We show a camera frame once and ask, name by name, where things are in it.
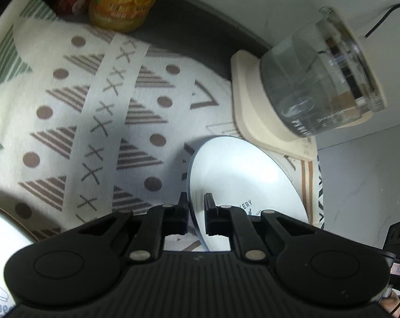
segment patterned tablecloth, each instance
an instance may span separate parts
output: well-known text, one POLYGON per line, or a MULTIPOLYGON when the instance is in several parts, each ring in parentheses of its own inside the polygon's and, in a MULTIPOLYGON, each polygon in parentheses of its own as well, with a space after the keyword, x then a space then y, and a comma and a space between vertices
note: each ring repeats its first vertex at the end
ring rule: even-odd
MULTIPOLYGON (((240 136, 231 82, 129 36, 13 0, 0 18, 0 207, 38 239, 186 191, 195 149, 240 136)), ((267 151, 323 224, 318 161, 267 151)), ((190 226, 165 247, 201 250, 190 226)))

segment orange stripe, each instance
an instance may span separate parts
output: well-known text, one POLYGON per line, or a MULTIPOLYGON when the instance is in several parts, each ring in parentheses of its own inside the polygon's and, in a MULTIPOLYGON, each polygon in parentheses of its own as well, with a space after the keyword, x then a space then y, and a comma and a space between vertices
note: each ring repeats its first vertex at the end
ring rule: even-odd
POLYGON ((301 161, 302 163, 302 201, 304 209, 307 212, 307 202, 306 202, 306 169, 304 166, 304 160, 301 161))
POLYGON ((313 225, 313 162, 309 161, 309 222, 313 225))

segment ribbed black surface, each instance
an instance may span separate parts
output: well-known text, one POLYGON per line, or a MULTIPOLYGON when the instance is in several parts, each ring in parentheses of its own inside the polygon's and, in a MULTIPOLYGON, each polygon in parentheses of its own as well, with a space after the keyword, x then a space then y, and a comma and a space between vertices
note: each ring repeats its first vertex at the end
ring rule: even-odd
POLYGON ((14 317, 386 318, 387 313, 378 304, 349 311, 309 306, 281 289, 264 266, 245 264, 231 252, 164 252, 155 263, 130 268, 95 302, 63 312, 19 305, 7 315, 14 317))

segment cream-colored stand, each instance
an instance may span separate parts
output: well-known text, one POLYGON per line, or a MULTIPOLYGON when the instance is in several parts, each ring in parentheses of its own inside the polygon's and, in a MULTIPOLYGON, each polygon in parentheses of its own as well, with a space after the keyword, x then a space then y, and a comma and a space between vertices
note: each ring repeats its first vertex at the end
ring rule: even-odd
POLYGON ((256 146, 295 158, 316 159, 315 137, 294 135, 279 119, 264 91, 259 59, 245 50, 231 58, 235 121, 242 136, 256 146))

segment silver screw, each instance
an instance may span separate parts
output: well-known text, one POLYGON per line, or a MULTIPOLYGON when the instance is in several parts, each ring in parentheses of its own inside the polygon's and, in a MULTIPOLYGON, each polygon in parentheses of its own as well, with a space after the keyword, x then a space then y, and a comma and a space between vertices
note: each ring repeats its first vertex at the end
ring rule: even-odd
POLYGON ((245 257, 249 261, 262 261, 266 258, 266 254, 262 250, 249 250, 245 253, 245 257))
POLYGON ((138 261, 138 262, 146 261, 150 257, 151 257, 150 252, 148 252, 146 250, 136 250, 136 251, 132 251, 129 254, 129 258, 131 258, 133 261, 138 261))

